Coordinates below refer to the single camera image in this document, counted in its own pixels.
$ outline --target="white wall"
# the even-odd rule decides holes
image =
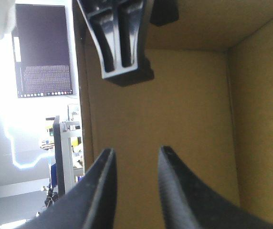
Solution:
[[[18,0],[17,3],[65,5],[74,90],[78,93],[77,63],[74,43],[73,14],[68,0]],[[78,95],[17,98],[11,35],[0,41],[0,186],[47,178],[48,159],[32,163],[46,153],[39,148],[45,131],[45,118],[67,116],[67,105],[79,103]]]

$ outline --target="bright window light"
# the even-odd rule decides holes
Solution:
[[[26,223],[26,219],[11,222],[11,223],[2,224],[0,226],[0,229],[15,229],[15,228],[23,225],[24,223]]]

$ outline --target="monitor screen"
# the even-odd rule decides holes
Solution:
[[[65,7],[17,4],[16,11],[18,97],[73,94]]]

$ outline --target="black panel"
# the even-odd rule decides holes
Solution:
[[[18,97],[72,94],[65,7],[17,4],[16,11]]]
[[[61,132],[60,132],[60,117],[56,116],[52,125],[54,143],[55,143],[55,161],[57,170],[57,181],[58,181],[58,195],[62,197],[65,194],[64,187],[64,175],[63,175],[63,160],[62,160],[62,149],[61,149]]]
[[[162,26],[178,20],[179,9],[177,0],[155,0],[150,23]]]

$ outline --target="black plastic bracket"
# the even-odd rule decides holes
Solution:
[[[169,146],[161,147],[158,170],[166,229],[273,229],[209,188]]]
[[[145,57],[153,0],[77,0],[96,45],[102,78],[127,86],[154,78]]]

